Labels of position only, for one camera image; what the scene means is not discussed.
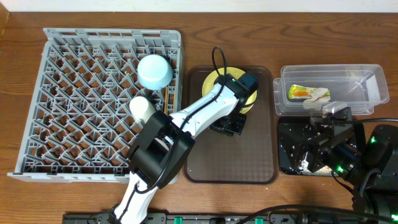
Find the wooden table surface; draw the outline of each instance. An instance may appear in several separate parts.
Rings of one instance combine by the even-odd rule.
[[[390,102],[370,117],[397,117],[398,14],[10,13],[0,40],[0,222],[60,223],[66,212],[98,212],[119,203],[127,185],[41,184],[7,177],[15,168],[30,100],[47,41],[43,27],[176,29],[185,47],[185,73],[211,65],[224,48],[229,65],[377,63]],[[366,124],[370,135],[376,124]],[[182,175],[158,191],[150,208],[170,213],[252,213],[287,203],[351,208],[351,195],[332,178],[280,174],[268,186],[193,184]]]

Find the white background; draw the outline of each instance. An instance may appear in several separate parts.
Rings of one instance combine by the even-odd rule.
[[[10,12],[398,12],[398,0],[0,0]]]

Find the yellow plate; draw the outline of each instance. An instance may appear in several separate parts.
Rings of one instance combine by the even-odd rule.
[[[219,73],[221,75],[224,75],[224,68],[219,68],[218,69]],[[226,68],[226,73],[231,74],[234,78],[239,79],[243,74],[244,71],[240,70],[238,68],[234,68],[234,67],[227,67]],[[214,86],[214,82],[216,81],[218,77],[218,74],[216,71],[211,72],[207,77],[206,80],[203,82],[203,86],[201,87],[201,95],[205,96],[207,93],[209,93],[211,91],[211,89]],[[253,103],[254,100],[256,100],[257,98],[257,91],[255,91],[247,100],[246,104],[250,104]],[[241,113],[246,113],[248,112],[251,108],[253,107],[253,105],[251,105],[250,107],[247,108],[242,108],[241,109]]]

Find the tray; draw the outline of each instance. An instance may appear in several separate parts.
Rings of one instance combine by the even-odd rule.
[[[278,170],[272,75],[266,68],[239,67],[259,79],[254,106],[242,135],[227,137],[210,129],[195,138],[183,167],[185,177],[195,183],[270,184]],[[189,97],[185,106],[201,98],[201,87],[213,67],[195,67],[188,73]]]
[[[45,28],[39,74],[16,169],[29,182],[128,182],[126,154],[141,127],[128,103],[148,98],[157,110],[180,110],[183,45],[176,30]],[[148,54],[174,70],[159,91],[137,81]]]

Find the transparent box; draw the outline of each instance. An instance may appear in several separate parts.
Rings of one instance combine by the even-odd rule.
[[[275,110],[280,116],[322,113],[321,110],[304,109],[304,99],[288,99],[292,85],[328,88],[330,102],[346,102],[354,115],[372,114],[375,106],[389,101],[386,78],[380,65],[288,65],[282,68],[280,76],[274,80]]]

